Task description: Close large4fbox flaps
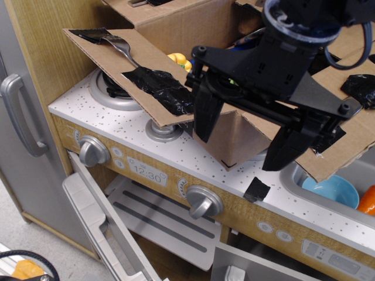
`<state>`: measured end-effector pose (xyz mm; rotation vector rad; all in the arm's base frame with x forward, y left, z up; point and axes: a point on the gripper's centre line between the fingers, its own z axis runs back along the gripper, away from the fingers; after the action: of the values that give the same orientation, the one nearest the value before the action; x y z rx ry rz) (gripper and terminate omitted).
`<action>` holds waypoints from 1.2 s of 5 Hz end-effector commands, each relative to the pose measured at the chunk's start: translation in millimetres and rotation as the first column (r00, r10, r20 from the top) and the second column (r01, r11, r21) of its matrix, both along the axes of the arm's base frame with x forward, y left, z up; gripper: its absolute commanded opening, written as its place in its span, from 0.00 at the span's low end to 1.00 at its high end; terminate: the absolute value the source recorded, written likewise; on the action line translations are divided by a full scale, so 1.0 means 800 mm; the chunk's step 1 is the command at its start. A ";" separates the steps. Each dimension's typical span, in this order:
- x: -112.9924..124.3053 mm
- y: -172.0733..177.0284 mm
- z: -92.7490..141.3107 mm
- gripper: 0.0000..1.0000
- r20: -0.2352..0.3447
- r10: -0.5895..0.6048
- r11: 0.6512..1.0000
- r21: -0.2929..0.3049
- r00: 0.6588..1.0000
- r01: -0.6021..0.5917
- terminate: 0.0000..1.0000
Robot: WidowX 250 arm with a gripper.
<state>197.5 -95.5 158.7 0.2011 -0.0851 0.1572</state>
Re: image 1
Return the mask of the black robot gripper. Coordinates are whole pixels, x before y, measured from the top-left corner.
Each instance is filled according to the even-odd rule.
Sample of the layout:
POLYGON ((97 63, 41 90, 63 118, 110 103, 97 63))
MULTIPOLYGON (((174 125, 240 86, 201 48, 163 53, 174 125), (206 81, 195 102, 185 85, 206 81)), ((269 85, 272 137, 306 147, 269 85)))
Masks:
POLYGON ((308 73, 317 48, 262 36, 247 50, 196 46, 186 84, 195 95, 194 130, 208 142, 224 104, 252 113, 281 128, 262 169, 280 171, 319 135, 329 135, 360 110, 354 98, 339 99, 308 73))

